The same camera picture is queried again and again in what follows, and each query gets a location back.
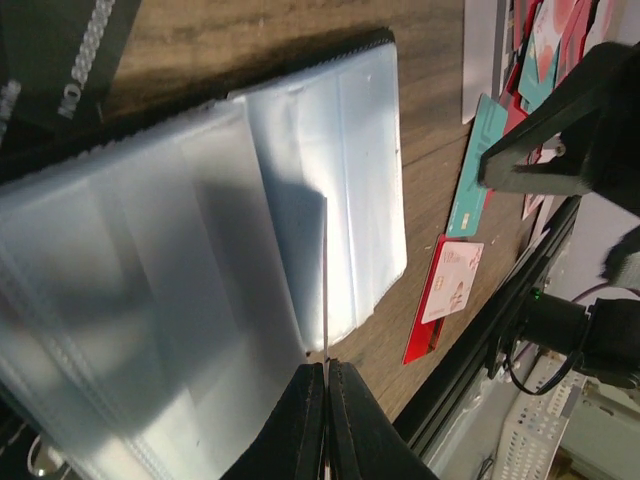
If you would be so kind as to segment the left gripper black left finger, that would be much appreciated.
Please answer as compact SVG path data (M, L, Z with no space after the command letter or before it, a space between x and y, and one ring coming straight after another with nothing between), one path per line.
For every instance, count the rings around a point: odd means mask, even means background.
M225 479L318 479L324 472L325 385L319 363L297 368L262 430Z

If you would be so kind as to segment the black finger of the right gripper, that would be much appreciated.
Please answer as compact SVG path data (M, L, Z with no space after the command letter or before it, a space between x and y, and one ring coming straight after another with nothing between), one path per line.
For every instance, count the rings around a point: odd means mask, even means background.
M639 48L593 47L549 97L481 157L496 191L639 197Z

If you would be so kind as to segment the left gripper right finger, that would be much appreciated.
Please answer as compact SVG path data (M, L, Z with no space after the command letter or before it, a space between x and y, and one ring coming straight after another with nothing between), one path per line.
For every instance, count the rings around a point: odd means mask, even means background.
M350 363L328 371L329 468L333 479L434 479L400 437Z

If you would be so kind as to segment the black leather card holder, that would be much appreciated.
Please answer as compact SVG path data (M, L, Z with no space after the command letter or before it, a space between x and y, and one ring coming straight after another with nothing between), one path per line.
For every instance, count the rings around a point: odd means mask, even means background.
M380 28L1 189L1 384L84 479L217 479L407 266Z

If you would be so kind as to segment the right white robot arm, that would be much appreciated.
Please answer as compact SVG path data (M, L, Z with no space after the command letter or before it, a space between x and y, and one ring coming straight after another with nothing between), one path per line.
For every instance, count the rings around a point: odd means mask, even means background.
M582 196L594 193L630 214L639 211L639 49L593 47L529 117L486 151L479 182L508 193L560 195L551 230L523 268L482 309L492 321L485 365L511 370L515 346L536 344L565 356L537 388L544 395L570 371L616 387L639 385L639 233L609 251L602 277L627 299L585 307L536 288L553 243L569 226Z

